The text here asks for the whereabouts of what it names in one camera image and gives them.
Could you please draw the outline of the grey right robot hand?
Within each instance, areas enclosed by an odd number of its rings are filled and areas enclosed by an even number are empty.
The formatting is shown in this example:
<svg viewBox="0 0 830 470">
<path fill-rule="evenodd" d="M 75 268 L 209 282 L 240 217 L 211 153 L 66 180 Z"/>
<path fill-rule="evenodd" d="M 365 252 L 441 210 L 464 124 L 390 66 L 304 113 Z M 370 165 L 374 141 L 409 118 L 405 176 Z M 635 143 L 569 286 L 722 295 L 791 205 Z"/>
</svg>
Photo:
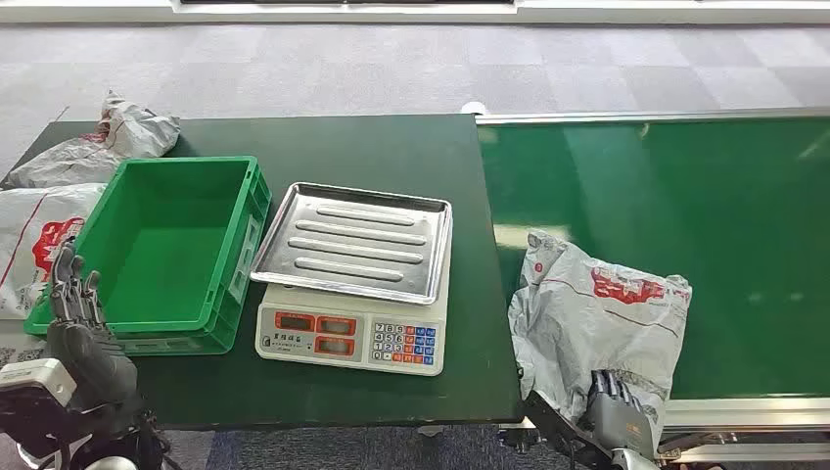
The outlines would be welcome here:
<svg viewBox="0 0 830 470">
<path fill-rule="evenodd" d="M 628 385 L 611 370 L 591 371 L 587 408 L 581 421 L 603 448 L 627 448 L 644 457 L 654 456 L 648 416 Z"/>
</svg>

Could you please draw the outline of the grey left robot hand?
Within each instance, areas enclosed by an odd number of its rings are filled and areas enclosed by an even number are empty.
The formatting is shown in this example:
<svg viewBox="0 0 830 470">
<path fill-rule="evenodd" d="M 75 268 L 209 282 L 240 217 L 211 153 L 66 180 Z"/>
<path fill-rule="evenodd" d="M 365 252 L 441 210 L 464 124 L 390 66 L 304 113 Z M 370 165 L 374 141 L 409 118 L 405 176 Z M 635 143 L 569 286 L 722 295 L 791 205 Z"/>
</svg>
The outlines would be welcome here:
<svg viewBox="0 0 830 470">
<path fill-rule="evenodd" d="M 138 372 L 109 328 L 99 299 L 101 273 L 82 274 L 85 259 L 68 238 L 57 250 L 48 296 L 54 320 L 47 329 L 49 354 L 75 381 L 73 397 L 85 409 L 139 397 Z"/>
</svg>

